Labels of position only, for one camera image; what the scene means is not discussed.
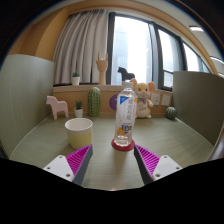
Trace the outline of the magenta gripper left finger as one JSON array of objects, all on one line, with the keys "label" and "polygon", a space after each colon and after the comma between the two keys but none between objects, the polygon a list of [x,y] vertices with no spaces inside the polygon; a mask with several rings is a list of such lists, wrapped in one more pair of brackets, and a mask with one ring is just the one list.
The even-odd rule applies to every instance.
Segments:
[{"label": "magenta gripper left finger", "polygon": [[81,185],[92,155],[92,146],[88,145],[68,156],[57,156],[44,167],[44,170],[76,185]]}]

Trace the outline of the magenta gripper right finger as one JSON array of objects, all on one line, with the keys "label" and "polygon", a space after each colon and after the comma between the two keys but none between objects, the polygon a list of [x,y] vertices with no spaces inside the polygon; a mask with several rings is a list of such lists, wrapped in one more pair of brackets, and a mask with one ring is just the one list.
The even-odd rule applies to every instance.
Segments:
[{"label": "magenta gripper right finger", "polygon": [[182,169],[168,155],[159,156],[139,145],[134,146],[134,156],[145,185]]}]

